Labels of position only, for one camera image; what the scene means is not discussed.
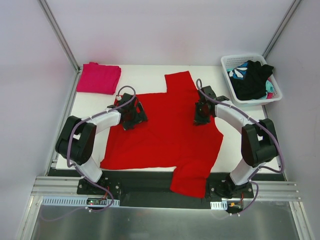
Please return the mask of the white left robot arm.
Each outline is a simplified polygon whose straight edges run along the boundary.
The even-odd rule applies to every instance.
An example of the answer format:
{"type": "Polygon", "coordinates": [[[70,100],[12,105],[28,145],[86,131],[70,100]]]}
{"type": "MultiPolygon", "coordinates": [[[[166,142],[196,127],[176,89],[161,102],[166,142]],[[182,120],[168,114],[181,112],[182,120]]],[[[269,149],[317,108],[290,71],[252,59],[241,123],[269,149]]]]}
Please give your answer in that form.
{"type": "Polygon", "coordinates": [[[68,167],[75,167],[89,182],[90,191],[96,195],[109,194],[105,181],[101,179],[103,172],[92,156],[96,135],[118,125],[122,125],[125,131],[132,130],[147,120],[137,96],[124,93],[102,112],[85,118],[69,116],[57,138],[55,151],[66,159],[68,167]]]}

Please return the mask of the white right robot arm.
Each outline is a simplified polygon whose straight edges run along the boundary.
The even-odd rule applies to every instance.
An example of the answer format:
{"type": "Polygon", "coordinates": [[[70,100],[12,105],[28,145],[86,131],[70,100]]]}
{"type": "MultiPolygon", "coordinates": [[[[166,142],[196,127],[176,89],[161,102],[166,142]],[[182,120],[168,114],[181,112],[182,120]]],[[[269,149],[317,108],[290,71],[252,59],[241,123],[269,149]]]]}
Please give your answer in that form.
{"type": "Polygon", "coordinates": [[[237,197],[261,167],[280,155],[274,123],[269,118],[253,119],[235,107],[226,96],[216,96],[210,86],[199,87],[198,95],[194,117],[196,125],[206,125],[211,118],[220,118],[241,134],[242,159],[225,181],[214,188],[219,197],[237,197]]]}

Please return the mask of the red t shirt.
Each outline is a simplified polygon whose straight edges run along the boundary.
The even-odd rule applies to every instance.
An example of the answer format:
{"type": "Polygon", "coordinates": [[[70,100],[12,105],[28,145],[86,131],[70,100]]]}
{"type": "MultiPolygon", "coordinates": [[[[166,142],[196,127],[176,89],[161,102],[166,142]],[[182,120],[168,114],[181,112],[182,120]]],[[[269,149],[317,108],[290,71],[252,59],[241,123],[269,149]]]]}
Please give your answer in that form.
{"type": "Polygon", "coordinates": [[[199,100],[188,71],[165,75],[165,93],[138,95],[147,121],[133,129],[111,127],[104,159],[106,170],[173,168],[170,189],[181,195],[203,198],[223,134],[211,121],[195,125],[199,100]]]}

